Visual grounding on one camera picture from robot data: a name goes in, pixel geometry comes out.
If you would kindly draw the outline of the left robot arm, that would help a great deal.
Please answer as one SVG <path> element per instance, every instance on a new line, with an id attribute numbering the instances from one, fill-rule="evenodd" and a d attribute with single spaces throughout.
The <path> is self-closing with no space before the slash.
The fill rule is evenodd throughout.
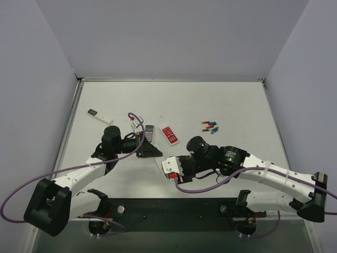
<path id="1" fill-rule="evenodd" d="M 56 236 L 67 223 L 86 213 L 97 217 L 108 210 L 107 195 L 90 189 L 82 190 L 105 176 L 120 161 L 120 154 L 136 154 L 138 158 L 162 157 L 163 153 L 147 141 L 142 132 L 133 138 L 122 138 L 117 126 L 108 126 L 100 144 L 83 168 L 72 170 L 54 180 L 42 179 L 36 185 L 24 213 L 24 221 L 45 233 Z"/>

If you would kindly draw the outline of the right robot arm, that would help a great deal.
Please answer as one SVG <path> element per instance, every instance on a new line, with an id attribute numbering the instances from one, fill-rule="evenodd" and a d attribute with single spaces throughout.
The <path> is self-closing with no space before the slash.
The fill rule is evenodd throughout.
<path id="1" fill-rule="evenodd" d="M 251 212 L 287 211 L 312 221 L 324 222 L 328 177 L 322 172 L 303 174 L 261 160 L 245 150 L 233 146 L 209 145 L 201 136 L 193 137 L 186 145 L 189 155 L 173 158 L 173 172 L 177 183 L 191 182 L 207 170 L 225 179 L 208 188 L 188 190 L 190 194 L 204 193 L 227 184 L 233 178 L 251 180 L 275 192 L 241 190 L 236 201 L 240 208 Z"/>

